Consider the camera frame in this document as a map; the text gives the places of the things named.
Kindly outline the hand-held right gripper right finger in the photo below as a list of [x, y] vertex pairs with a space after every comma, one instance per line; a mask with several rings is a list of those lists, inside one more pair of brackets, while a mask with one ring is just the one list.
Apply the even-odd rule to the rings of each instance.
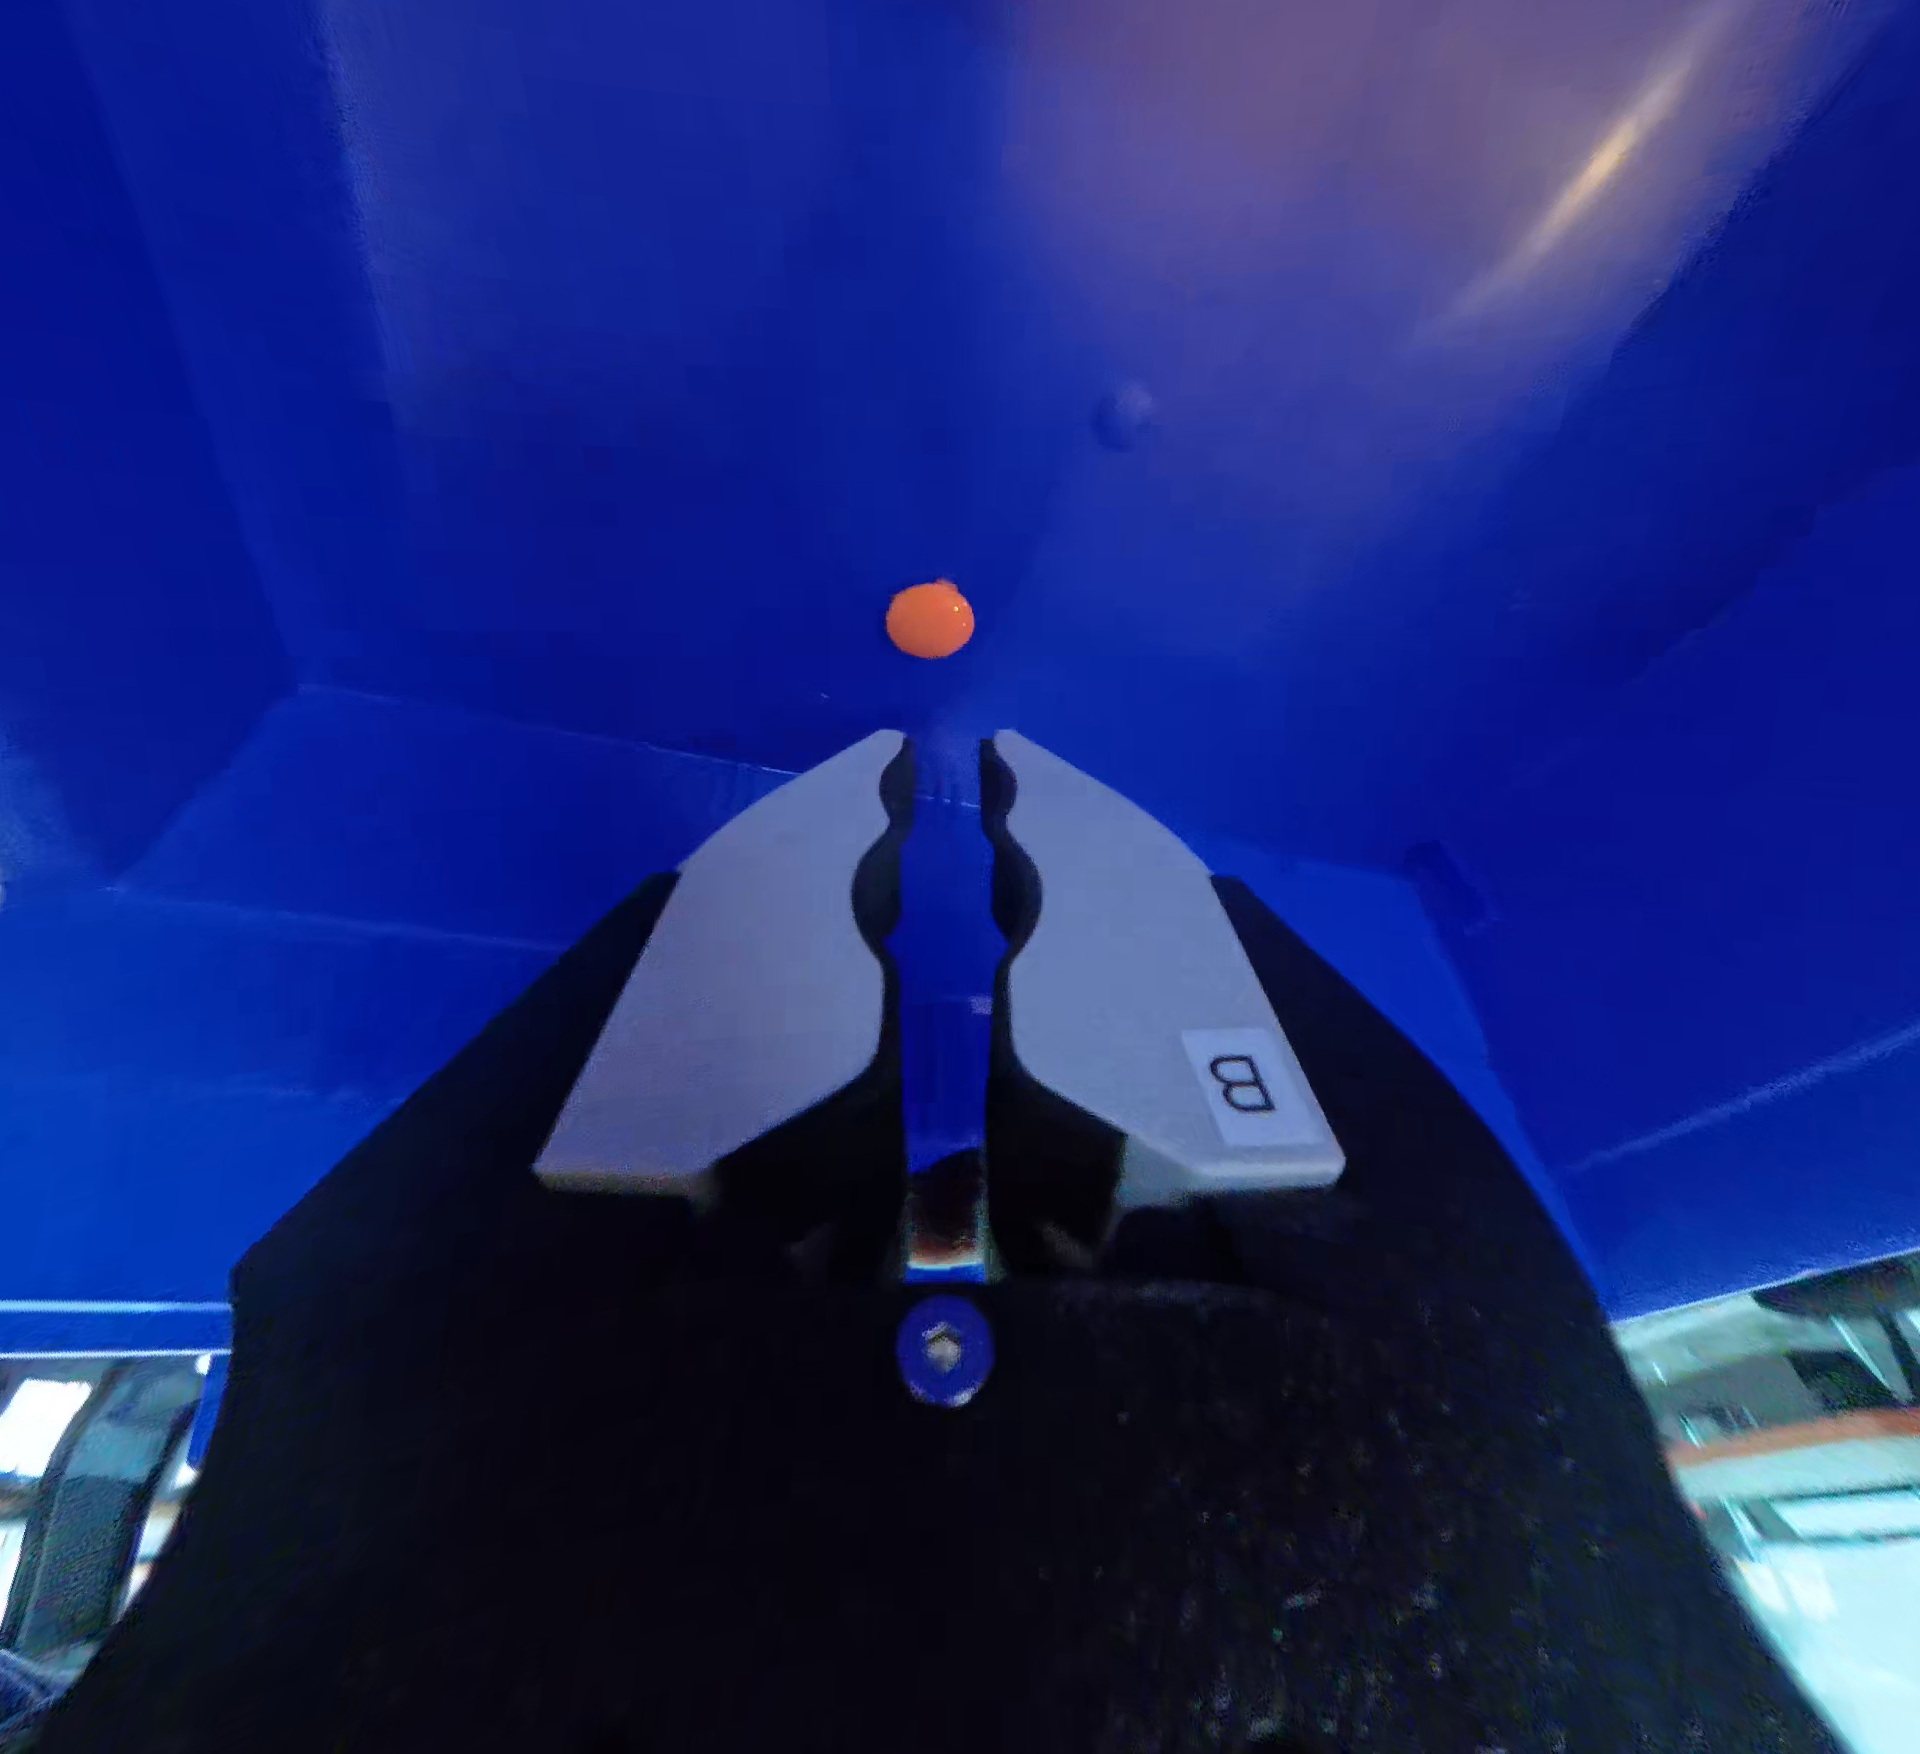
[[1120, 1137], [1115, 1212], [1333, 1192], [1347, 1173], [1317, 1094], [1220, 897], [1155, 817], [1006, 730], [1006, 836], [1037, 874], [1012, 931], [1012, 1060]]

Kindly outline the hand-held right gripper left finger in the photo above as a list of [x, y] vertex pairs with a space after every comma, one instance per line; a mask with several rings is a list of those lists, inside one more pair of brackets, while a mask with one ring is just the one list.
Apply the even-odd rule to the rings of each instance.
[[900, 990], [912, 824], [915, 748], [880, 730], [693, 849], [547, 1137], [541, 1185], [685, 1194], [854, 1087]]

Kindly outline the orange plastic nut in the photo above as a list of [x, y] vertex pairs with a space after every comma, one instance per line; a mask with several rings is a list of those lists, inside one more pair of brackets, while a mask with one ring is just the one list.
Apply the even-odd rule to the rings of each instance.
[[901, 589], [884, 609], [884, 638], [901, 657], [950, 661], [974, 639], [974, 606], [956, 583]]

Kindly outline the blue plastic bin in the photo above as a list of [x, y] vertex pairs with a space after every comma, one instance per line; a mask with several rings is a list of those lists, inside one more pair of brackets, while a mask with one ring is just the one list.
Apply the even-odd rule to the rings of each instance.
[[211, 1351], [873, 730], [1246, 881], [1618, 1315], [1914, 1250], [1918, 0], [4, 0], [4, 1351]]

